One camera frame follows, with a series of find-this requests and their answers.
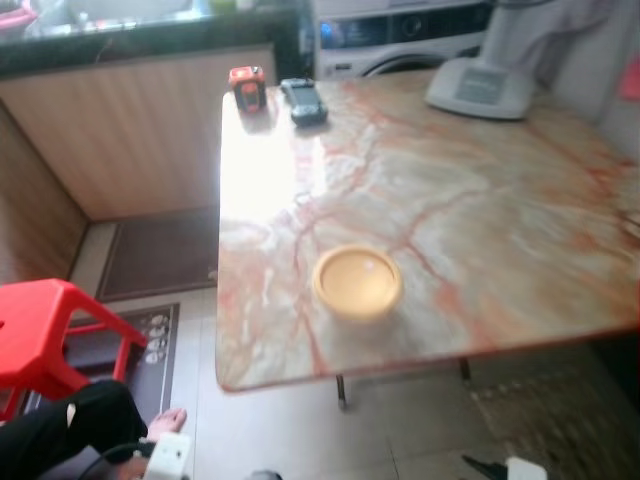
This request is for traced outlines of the patterned brown rug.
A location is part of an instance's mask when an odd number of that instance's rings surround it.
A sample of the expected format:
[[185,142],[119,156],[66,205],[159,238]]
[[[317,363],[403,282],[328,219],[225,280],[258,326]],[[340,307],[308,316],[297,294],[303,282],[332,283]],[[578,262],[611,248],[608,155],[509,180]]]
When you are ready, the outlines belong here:
[[554,480],[640,480],[637,408],[586,347],[479,361],[471,397],[494,438]]

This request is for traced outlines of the yellow round bowl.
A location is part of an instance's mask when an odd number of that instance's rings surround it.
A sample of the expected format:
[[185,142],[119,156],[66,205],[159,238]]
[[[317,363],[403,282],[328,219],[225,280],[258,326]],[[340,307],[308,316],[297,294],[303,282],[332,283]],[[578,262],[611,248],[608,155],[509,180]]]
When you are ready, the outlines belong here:
[[310,273],[312,292],[329,314],[347,323],[378,323],[401,301],[397,262],[366,244],[347,244],[320,256]]

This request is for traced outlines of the marble pattern folding table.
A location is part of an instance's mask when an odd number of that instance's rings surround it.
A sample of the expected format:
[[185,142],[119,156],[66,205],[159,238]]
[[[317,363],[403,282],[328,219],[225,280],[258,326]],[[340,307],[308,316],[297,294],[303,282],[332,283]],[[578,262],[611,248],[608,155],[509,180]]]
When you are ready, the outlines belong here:
[[[279,92],[221,99],[214,372],[227,393],[388,372],[637,328],[640,170],[538,93],[521,122],[426,105],[416,70],[317,84],[319,128]],[[387,316],[330,311],[326,255],[385,253]]]

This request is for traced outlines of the person's bare foot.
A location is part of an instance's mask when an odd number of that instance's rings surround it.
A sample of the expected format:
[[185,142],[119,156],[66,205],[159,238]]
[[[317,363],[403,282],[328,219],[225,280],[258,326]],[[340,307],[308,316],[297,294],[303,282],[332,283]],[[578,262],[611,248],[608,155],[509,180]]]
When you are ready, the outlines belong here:
[[180,433],[180,430],[186,425],[187,419],[188,411],[184,408],[165,410],[148,424],[146,439],[150,442],[157,442],[161,436],[166,434]]

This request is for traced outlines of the dark printed floor mat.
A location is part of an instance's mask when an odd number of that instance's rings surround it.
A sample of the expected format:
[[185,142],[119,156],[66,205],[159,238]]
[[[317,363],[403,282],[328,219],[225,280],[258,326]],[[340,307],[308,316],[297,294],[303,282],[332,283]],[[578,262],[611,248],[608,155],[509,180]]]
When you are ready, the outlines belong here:
[[[169,410],[172,399],[178,303],[125,311],[120,317],[145,335],[145,346],[132,346],[122,379],[128,385],[143,420]],[[91,381],[113,378],[120,343],[113,330],[72,335],[64,344],[68,364]]]

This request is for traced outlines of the grey standing fan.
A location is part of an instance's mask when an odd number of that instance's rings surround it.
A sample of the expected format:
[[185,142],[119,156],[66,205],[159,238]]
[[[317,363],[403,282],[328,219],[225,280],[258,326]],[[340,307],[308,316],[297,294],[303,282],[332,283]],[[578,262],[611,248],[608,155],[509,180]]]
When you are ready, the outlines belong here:
[[535,79],[509,67],[502,56],[518,13],[549,1],[492,0],[492,18],[479,54],[445,61],[431,78],[426,104],[447,113],[500,122],[524,119],[535,95]]

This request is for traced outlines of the dark brown floor mat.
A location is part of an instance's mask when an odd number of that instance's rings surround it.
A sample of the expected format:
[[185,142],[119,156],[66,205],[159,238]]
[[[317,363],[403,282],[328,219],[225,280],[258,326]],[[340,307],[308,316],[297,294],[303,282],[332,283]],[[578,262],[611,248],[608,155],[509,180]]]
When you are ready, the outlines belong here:
[[116,302],[214,288],[218,236],[216,206],[119,221],[96,297]]

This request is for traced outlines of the person's leg in black trousers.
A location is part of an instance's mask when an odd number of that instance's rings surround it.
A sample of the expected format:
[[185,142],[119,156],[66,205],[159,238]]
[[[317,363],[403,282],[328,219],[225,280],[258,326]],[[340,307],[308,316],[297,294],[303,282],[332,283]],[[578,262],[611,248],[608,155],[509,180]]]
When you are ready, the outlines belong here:
[[147,435],[127,385],[96,381],[0,426],[0,480],[36,480],[84,448],[102,453]]

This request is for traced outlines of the grey hanging cloth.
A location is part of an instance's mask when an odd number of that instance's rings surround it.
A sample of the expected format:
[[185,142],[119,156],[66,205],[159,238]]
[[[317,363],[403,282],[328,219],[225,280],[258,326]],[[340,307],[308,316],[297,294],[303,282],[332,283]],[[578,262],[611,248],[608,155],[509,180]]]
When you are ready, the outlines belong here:
[[548,81],[571,38],[602,26],[620,0],[488,0],[493,17],[481,54],[499,67]]

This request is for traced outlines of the white front-load washing machine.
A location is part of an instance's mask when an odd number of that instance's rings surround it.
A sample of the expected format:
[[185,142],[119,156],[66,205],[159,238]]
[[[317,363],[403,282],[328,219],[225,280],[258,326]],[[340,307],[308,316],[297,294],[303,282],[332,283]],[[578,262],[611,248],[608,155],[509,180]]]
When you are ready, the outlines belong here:
[[475,56],[489,0],[311,0],[319,81],[434,69]]

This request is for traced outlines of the red plastic stool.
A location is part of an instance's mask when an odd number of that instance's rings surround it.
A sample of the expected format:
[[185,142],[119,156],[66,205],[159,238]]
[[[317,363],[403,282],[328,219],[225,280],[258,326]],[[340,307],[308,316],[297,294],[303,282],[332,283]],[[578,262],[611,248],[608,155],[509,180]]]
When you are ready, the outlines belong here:
[[140,330],[65,280],[0,285],[0,390],[10,393],[0,422],[18,415],[24,394],[59,401],[90,383],[68,364],[63,347],[68,337],[96,332],[122,337],[113,378],[124,381],[132,349],[147,344]]

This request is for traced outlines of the wooden counter cabinet front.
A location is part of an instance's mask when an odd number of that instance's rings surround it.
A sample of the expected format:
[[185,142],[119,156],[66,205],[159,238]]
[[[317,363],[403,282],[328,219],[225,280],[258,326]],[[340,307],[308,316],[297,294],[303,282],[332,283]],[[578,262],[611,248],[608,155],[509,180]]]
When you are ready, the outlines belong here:
[[0,79],[0,102],[91,221],[205,209],[234,67],[276,77],[270,47],[234,47]]

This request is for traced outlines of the black stone kitchen counter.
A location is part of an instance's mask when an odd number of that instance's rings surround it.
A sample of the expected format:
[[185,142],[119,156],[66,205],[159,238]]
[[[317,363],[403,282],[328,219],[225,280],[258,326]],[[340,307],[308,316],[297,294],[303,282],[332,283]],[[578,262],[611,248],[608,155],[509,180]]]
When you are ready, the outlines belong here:
[[110,20],[101,29],[44,29],[0,41],[0,79],[259,47],[270,47],[275,67],[284,73],[307,74],[311,19],[305,0],[262,0],[247,12],[196,9],[164,18]]

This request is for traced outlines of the steel kitchen sink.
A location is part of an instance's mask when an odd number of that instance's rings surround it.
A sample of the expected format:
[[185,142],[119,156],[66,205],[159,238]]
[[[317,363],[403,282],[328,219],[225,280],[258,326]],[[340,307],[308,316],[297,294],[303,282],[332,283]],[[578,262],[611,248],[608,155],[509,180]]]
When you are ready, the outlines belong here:
[[189,20],[211,14],[209,0],[32,0],[38,18],[27,37],[69,35],[87,29]]

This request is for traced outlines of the pink cloth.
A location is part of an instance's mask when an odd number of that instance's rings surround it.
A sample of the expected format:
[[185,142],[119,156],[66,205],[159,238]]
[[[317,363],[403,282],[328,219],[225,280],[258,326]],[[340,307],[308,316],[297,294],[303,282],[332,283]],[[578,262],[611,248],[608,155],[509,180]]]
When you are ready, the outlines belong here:
[[26,28],[36,19],[32,0],[0,0],[0,29]]

